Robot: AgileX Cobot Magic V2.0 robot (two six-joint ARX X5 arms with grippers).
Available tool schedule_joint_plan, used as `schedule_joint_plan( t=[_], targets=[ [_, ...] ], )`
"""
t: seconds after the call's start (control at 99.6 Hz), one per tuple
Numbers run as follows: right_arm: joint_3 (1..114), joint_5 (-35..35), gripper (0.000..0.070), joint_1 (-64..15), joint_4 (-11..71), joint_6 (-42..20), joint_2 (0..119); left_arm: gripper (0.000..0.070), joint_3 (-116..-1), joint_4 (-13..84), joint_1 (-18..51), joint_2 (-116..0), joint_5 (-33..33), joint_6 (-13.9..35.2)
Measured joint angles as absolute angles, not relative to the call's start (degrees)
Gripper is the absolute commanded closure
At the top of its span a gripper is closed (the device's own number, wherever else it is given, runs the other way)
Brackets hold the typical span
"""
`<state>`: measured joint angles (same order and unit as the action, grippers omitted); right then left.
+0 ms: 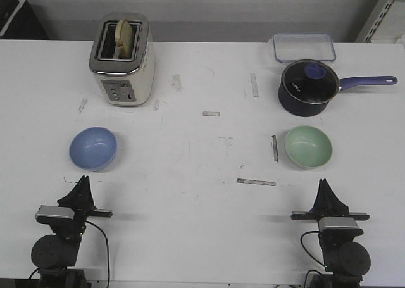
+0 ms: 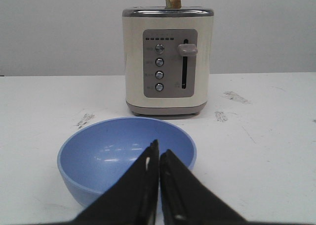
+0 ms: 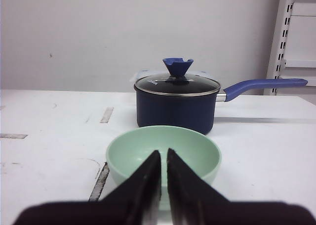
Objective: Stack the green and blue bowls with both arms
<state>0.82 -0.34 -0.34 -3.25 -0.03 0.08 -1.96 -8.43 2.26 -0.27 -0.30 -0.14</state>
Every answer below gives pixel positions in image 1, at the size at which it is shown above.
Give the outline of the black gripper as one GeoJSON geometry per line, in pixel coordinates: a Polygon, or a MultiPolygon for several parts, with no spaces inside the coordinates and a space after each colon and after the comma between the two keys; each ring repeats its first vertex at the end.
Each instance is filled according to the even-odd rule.
{"type": "Polygon", "coordinates": [[[338,199],[338,197],[335,195],[332,188],[330,187],[329,183],[323,178],[319,181],[316,198],[310,212],[293,211],[290,215],[290,219],[300,221],[314,221],[317,224],[324,217],[351,217],[355,219],[357,223],[358,221],[367,221],[370,219],[370,216],[367,213],[350,213],[348,215],[316,214],[323,213],[326,208],[328,208],[328,211],[330,213],[349,213],[349,207],[338,199]]]}
{"type": "Polygon", "coordinates": [[[90,187],[89,176],[83,175],[74,188],[64,197],[57,200],[56,215],[51,218],[50,227],[60,237],[79,237],[85,232],[85,223],[90,216],[111,218],[112,210],[98,209],[90,187]],[[82,187],[84,186],[87,210],[73,210],[84,205],[82,187]]]}

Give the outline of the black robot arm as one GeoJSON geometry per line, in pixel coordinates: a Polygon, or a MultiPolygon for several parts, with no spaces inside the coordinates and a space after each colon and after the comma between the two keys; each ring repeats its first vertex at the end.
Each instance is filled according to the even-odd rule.
{"type": "Polygon", "coordinates": [[[74,188],[57,200],[56,206],[42,205],[35,214],[40,224],[50,226],[52,234],[41,237],[31,250],[34,272],[40,275],[38,287],[92,287],[83,269],[75,269],[80,244],[86,225],[98,229],[106,242],[107,284],[111,280],[109,241],[104,230],[88,217],[110,218],[111,210],[99,209],[94,204],[90,178],[82,176],[74,188]]]}
{"type": "Polygon", "coordinates": [[[350,212],[338,199],[326,179],[321,179],[313,207],[309,211],[293,211],[291,220],[315,221],[318,229],[300,236],[306,254],[324,268],[324,272],[310,269],[303,287],[360,287],[363,275],[371,267],[371,257],[364,246],[354,239],[364,234],[359,221],[367,221],[367,213],[350,212]],[[304,245],[307,235],[316,234],[322,252],[319,260],[304,245]]]}

